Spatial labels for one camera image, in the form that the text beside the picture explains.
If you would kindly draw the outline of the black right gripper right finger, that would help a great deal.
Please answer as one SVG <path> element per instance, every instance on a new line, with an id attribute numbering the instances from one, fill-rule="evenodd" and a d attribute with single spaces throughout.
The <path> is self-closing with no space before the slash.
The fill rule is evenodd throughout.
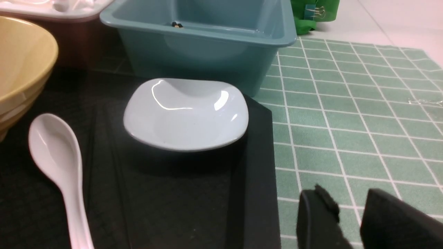
<path id="1" fill-rule="evenodd" d="M 366 249 L 441 249 L 443 225 L 408 203 L 371 188 L 360 236 Z"/>

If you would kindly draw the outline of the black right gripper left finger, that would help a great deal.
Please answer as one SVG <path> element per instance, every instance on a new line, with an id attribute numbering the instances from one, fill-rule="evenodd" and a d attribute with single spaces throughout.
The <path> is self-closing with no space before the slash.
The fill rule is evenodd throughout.
<path id="1" fill-rule="evenodd" d="M 299 249 L 352 249 L 340 228 L 340 208 L 319 184 L 299 196 L 297 241 Z"/>

